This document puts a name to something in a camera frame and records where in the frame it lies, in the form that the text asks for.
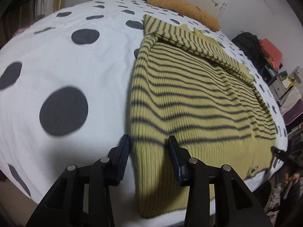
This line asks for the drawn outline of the yellow grey striped knit sweater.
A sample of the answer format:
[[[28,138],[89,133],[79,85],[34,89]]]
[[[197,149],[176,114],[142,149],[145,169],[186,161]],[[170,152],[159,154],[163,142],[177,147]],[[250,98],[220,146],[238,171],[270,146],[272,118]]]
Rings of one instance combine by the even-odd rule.
[[[130,126],[140,215],[154,218],[187,205],[165,149],[171,135],[193,157],[245,179],[271,166],[276,128],[245,65],[200,30],[148,14],[143,22]]]

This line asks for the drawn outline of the white bedside drawer cabinet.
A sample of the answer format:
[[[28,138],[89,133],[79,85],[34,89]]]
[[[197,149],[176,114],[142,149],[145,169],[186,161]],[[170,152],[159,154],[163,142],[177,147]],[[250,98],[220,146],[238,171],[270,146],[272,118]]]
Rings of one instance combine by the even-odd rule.
[[[276,101],[281,99],[293,85],[293,79],[287,71],[279,72],[269,81],[269,88]]]

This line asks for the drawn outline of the coral red bag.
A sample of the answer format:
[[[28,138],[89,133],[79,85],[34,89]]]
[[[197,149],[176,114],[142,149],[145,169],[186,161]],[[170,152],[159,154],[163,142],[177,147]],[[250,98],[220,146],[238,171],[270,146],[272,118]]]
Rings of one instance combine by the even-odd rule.
[[[282,62],[283,54],[267,39],[259,41],[266,60],[275,71],[278,71]]]

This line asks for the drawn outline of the white black dotted bed cover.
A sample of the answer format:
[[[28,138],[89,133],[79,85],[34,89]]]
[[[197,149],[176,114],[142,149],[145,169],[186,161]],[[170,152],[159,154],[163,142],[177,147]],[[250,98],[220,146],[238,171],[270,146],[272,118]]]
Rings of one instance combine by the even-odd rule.
[[[1,171],[32,208],[70,164],[90,165],[126,133],[143,16],[199,29],[254,75],[287,148],[283,117],[250,60],[222,33],[145,0],[92,0],[55,12],[1,49]]]

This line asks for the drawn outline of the black backpack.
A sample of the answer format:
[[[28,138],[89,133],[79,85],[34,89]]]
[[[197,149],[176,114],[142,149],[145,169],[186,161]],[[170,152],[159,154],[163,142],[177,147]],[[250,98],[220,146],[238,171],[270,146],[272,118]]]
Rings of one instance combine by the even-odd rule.
[[[250,32],[243,32],[233,38],[232,43],[245,54],[257,71],[260,71],[264,67],[263,51],[256,35]]]

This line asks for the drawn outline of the gold yellow curtain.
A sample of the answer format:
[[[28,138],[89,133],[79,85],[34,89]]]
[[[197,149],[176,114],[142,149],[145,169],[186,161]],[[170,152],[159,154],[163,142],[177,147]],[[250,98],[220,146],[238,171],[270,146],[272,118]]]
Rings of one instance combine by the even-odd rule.
[[[62,9],[65,0],[1,0],[1,47],[40,19]]]

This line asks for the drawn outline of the orange bolster pillow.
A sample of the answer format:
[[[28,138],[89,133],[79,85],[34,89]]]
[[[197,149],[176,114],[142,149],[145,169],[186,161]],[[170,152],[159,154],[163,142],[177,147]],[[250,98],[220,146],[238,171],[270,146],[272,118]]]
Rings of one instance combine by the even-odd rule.
[[[220,30],[219,21],[213,15],[185,0],[147,0],[147,3],[199,21],[214,32]]]

